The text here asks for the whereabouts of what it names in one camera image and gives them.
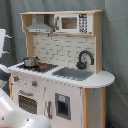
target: cabinet door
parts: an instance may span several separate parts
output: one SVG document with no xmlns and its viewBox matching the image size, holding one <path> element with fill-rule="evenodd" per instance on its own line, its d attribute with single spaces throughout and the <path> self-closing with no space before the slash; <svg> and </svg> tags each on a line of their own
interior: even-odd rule
<svg viewBox="0 0 128 128">
<path fill-rule="evenodd" d="M 52 128 L 82 128 L 80 88 L 47 81 L 45 103 Z"/>
</svg>

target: microwave window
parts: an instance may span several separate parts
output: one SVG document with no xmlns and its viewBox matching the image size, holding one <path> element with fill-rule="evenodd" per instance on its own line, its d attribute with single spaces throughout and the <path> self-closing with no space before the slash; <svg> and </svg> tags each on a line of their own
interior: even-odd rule
<svg viewBox="0 0 128 128">
<path fill-rule="evenodd" d="M 77 18 L 62 18 L 62 29 L 77 29 Z"/>
</svg>

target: oven window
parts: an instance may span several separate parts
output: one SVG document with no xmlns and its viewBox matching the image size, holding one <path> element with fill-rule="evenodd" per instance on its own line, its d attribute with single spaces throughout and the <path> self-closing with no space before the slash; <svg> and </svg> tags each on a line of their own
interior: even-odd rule
<svg viewBox="0 0 128 128">
<path fill-rule="evenodd" d="M 33 99 L 19 95 L 19 107 L 32 114 L 37 114 L 37 102 Z"/>
<path fill-rule="evenodd" d="M 62 18 L 62 29 L 77 29 L 77 18 Z"/>
</svg>

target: oven handle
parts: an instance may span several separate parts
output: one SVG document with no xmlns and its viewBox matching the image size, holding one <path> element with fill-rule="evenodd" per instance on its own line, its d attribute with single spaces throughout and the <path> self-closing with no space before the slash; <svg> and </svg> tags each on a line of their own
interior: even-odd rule
<svg viewBox="0 0 128 128">
<path fill-rule="evenodd" d="M 27 92 L 24 92 L 22 90 L 19 91 L 22 95 L 25 95 L 25 96 L 33 96 L 32 93 L 27 93 Z"/>
<path fill-rule="evenodd" d="M 59 20 L 59 16 L 58 17 L 56 17 L 56 19 L 55 19 L 55 27 L 56 27 L 56 30 L 59 30 L 59 27 L 57 26 L 57 21 Z"/>
<path fill-rule="evenodd" d="M 48 118 L 52 119 L 52 115 L 50 114 L 50 108 L 51 108 L 51 101 L 48 102 L 47 112 L 48 112 Z"/>
</svg>

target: toy kitchen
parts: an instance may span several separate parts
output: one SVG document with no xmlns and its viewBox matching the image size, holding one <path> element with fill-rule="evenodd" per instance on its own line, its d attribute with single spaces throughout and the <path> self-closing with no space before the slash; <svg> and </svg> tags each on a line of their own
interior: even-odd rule
<svg viewBox="0 0 128 128">
<path fill-rule="evenodd" d="M 21 17 L 30 66 L 9 67 L 12 99 L 52 128 L 105 128 L 106 86 L 115 77 L 102 71 L 102 10 Z"/>
</svg>

